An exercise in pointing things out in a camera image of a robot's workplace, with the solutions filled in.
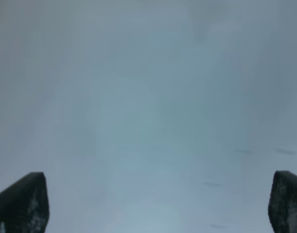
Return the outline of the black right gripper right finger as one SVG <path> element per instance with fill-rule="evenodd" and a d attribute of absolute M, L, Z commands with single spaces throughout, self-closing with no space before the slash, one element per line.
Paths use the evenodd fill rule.
<path fill-rule="evenodd" d="M 297 233 L 297 175 L 294 173 L 275 172 L 268 216 L 274 233 Z"/>

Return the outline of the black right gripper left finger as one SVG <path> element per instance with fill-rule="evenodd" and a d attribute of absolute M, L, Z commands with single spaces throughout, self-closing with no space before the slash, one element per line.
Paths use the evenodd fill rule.
<path fill-rule="evenodd" d="M 0 192 L 0 233 L 44 233 L 49 218 L 43 172 L 31 172 Z"/>

